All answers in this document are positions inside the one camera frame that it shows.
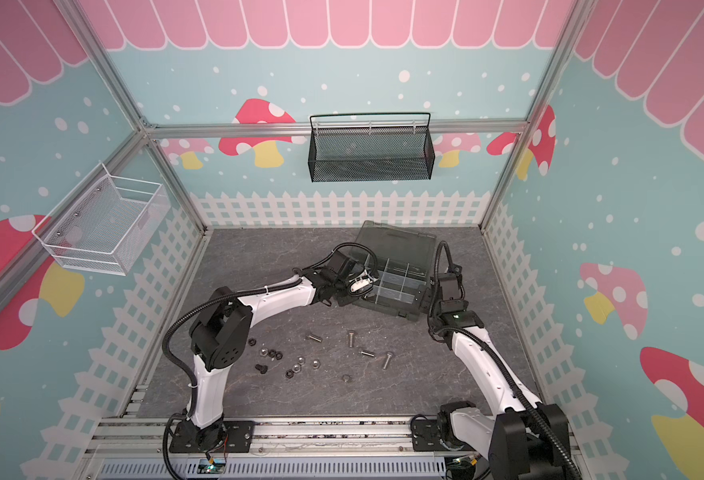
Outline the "grey compartment organizer box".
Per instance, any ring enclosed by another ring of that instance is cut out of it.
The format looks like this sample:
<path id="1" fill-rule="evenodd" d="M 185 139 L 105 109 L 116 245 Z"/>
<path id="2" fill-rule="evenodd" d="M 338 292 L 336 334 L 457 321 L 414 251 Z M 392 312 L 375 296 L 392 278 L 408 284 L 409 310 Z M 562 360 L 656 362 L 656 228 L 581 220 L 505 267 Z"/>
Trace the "grey compartment organizer box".
<path id="1" fill-rule="evenodd" d="M 378 280 L 354 304 L 386 315 L 417 321 L 430 286 L 437 237 L 412 229 L 364 222 L 356 242 L 378 259 Z"/>

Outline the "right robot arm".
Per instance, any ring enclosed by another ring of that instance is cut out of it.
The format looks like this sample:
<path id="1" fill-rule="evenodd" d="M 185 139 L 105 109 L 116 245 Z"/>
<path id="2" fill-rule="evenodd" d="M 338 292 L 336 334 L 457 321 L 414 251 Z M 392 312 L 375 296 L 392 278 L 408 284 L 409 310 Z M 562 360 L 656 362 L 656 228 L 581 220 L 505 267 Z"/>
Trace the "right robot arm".
<path id="1" fill-rule="evenodd" d="M 468 446 L 484 458 L 485 479 L 581 479 L 570 446 L 569 423 L 510 369 L 479 315 L 469 308 L 460 269 L 438 273 L 429 309 L 429 333 L 459 358 L 484 395 L 489 415 L 471 402 L 438 414 L 441 441 Z"/>

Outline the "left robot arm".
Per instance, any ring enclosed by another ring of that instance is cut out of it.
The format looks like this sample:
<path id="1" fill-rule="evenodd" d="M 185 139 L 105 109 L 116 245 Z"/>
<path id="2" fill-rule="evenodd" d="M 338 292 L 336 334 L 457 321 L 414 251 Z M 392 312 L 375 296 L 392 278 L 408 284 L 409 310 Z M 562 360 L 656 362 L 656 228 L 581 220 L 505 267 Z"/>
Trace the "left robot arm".
<path id="1" fill-rule="evenodd" d="M 176 320 L 162 340 L 163 355 L 189 379 L 190 399 L 181 421 L 194 433 L 221 424 L 229 371 L 243 355 L 252 326 L 298 307 L 346 305 L 372 291 L 378 277 L 373 250 L 344 242 L 322 260 L 294 269 L 286 280 L 250 290 L 216 290 Z"/>

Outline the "silver nut pair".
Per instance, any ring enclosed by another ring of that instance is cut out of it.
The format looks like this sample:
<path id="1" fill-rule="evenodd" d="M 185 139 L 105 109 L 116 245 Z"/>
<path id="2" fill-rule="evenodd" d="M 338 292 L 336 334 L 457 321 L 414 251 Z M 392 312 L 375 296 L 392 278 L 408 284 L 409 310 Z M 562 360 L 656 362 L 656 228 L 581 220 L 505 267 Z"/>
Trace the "silver nut pair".
<path id="1" fill-rule="evenodd" d="M 292 367 L 292 371 L 294 373 L 299 373 L 307 368 L 317 370 L 320 367 L 321 367 L 321 362 L 319 359 L 307 360 L 305 357 L 298 357 L 297 362 Z"/>

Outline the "black mesh wall basket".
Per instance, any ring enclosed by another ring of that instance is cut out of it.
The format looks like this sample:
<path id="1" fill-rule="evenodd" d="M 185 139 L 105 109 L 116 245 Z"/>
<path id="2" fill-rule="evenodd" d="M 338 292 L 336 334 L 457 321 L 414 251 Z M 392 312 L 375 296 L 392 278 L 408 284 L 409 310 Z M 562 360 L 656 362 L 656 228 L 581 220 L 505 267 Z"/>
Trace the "black mesh wall basket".
<path id="1" fill-rule="evenodd" d="M 309 123 L 314 182 L 432 178 L 436 153 L 429 112 L 317 114 Z"/>

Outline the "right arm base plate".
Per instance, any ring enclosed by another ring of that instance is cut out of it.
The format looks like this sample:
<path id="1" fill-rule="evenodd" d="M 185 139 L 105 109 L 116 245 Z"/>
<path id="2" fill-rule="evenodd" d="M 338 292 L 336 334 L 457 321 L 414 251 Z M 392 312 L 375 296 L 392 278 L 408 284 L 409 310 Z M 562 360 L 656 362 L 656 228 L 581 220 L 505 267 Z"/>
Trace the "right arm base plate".
<path id="1" fill-rule="evenodd" d="M 464 444 L 451 443 L 442 436 L 439 421 L 417 414 L 409 421 L 412 448 L 416 452 L 458 452 L 467 451 Z"/>

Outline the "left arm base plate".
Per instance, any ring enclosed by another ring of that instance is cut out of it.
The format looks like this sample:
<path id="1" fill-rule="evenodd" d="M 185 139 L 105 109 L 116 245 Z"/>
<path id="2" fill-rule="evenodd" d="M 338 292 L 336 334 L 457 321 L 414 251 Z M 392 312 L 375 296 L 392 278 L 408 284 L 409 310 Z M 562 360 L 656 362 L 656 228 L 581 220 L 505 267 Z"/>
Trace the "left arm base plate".
<path id="1" fill-rule="evenodd" d="M 171 453 L 248 453 L 254 438 L 254 421 L 218 420 L 197 427 L 182 420 L 171 434 Z"/>

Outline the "white mesh wall basket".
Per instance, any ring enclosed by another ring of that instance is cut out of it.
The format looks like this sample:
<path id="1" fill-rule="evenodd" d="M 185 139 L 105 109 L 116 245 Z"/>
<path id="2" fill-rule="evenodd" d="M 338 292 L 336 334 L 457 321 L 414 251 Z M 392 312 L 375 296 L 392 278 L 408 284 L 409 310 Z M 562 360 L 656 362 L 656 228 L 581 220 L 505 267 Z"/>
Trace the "white mesh wall basket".
<path id="1" fill-rule="evenodd" d="M 32 233 L 65 269 L 125 276 L 170 209 L 163 184 L 114 175 L 101 164 Z"/>

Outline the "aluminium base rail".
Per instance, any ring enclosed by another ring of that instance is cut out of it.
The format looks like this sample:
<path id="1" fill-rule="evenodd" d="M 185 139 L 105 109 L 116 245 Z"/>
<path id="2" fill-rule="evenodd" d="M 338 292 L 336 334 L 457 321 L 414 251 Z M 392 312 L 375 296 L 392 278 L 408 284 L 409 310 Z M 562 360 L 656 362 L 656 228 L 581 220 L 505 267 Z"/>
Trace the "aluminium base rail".
<path id="1" fill-rule="evenodd" d="M 414 455 L 411 415 L 258 417 L 250 457 Z M 103 420 L 86 454 L 129 457 L 161 454 L 166 421 L 126 417 Z"/>

